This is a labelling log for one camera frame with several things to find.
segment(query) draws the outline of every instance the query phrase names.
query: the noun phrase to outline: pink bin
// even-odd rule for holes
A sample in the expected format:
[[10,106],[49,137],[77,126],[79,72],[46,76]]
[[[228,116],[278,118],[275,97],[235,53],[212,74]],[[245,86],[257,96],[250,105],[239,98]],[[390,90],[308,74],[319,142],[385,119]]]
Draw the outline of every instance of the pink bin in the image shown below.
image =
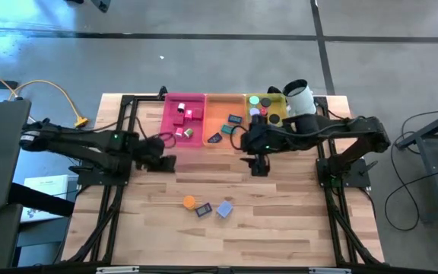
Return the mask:
[[[202,110],[205,113],[205,95],[204,94],[186,94],[186,93],[174,93],[167,94],[165,97],[165,105],[163,107],[163,117],[161,120],[160,132],[171,132],[175,135],[177,128],[183,128],[185,132],[187,129],[192,129],[192,137],[186,138],[185,136],[176,137],[176,146],[179,148],[193,147],[198,148],[203,146],[202,142],[202,130],[204,128],[204,117],[184,119],[183,126],[176,126],[173,124],[174,117],[180,115],[178,111],[179,104],[185,104],[185,111],[187,110]],[[172,145],[173,140],[168,140],[165,145]]]

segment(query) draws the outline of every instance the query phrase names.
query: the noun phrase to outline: pink block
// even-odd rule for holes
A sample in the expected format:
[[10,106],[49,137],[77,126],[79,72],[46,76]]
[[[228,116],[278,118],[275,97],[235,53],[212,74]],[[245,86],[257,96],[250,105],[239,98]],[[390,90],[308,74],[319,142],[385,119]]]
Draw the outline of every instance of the pink block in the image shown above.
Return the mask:
[[186,110],[186,119],[192,119],[192,110]]
[[183,114],[182,113],[178,113],[173,117],[173,125],[183,126]]
[[202,119],[203,113],[204,112],[202,111],[202,109],[195,108],[193,113],[192,113],[192,118],[193,119]]
[[177,128],[175,131],[175,135],[182,137],[183,134],[183,128]]

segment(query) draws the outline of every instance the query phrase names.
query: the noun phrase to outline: white cylinder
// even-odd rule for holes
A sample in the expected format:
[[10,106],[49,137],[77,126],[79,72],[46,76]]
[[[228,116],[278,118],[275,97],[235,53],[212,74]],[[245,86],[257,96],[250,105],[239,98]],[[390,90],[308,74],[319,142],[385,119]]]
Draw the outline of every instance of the white cylinder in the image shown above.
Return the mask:
[[300,79],[288,83],[283,89],[283,95],[287,98],[289,110],[288,116],[302,114],[315,114],[316,105],[313,102],[313,92],[307,81]]

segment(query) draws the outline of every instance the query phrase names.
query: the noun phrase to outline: orange bin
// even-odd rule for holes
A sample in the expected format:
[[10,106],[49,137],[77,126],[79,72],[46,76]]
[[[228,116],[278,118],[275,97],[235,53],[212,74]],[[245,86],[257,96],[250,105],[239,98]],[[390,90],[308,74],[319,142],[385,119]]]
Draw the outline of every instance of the orange bin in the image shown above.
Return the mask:
[[[222,125],[235,126],[229,123],[227,118],[230,114],[243,118],[241,126],[246,127],[246,96],[244,94],[206,94],[204,132],[202,141],[209,148],[233,148],[230,142],[230,135],[221,132]],[[233,133],[233,142],[236,147],[240,146],[240,137],[243,130],[236,128]],[[218,143],[208,143],[210,137],[219,133],[222,140]]]

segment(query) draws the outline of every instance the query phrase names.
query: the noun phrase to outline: desk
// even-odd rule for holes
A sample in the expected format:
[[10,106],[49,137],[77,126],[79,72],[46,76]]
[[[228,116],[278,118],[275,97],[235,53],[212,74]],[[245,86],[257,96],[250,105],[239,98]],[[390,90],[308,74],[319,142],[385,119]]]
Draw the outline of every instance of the desk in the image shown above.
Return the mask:
[[[96,127],[116,121],[121,96],[103,94]],[[334,113],[350,116],[346,97],[328,97],[328,105]],[[148,135],[160,131],[162,111],[162,102],[138,105],[138,118]],[[337,141],[338,151],[352,142]],[[238,151],[167,151],[172,153],[177,155],[175,174],[132,172],[122,200],[113,264],[335,265],[325,196],[316,180],[315,148],[270,155],[268,177],[251,177]],[[103,187],[91,186],[77,198],[62,259],[74,255],[94,229],[102,192]],[[185,195],[195,196],[198,204],[209,202],[214,209],[228,200],[234,209],[227,219],[219,219],[214,212],[197,218],[183,208]],[[352,228],[383,261],[370,201],[357,189],[346,189],[346,197]],[[339,236],[348,258],[344,233]],[[104,231],[101,256],[106,240]]]

